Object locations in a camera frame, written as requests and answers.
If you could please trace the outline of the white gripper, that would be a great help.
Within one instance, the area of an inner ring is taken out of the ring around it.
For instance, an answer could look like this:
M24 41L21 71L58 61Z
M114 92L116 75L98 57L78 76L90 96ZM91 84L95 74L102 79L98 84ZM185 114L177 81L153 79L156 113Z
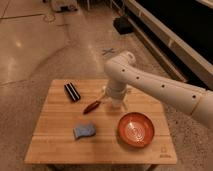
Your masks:
M110 97L111 97L111 101L112 101L112 106L113 107L120 108L121 105L122 105L124 110L125 110L125 112L128 112L128 106L126 105L125 102L123 102L125 94L126 94L125 91L121 91L121 92L112 91L110 93Z

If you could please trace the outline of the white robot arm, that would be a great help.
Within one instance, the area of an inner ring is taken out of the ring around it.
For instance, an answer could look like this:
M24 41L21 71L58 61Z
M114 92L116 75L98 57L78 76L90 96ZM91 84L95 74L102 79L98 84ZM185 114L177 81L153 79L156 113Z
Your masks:
M104 70L109 80L106 94L122 101L131 85L180 110L213 131L213 91L175 81L134 67L135 56L124 51L109 59Z

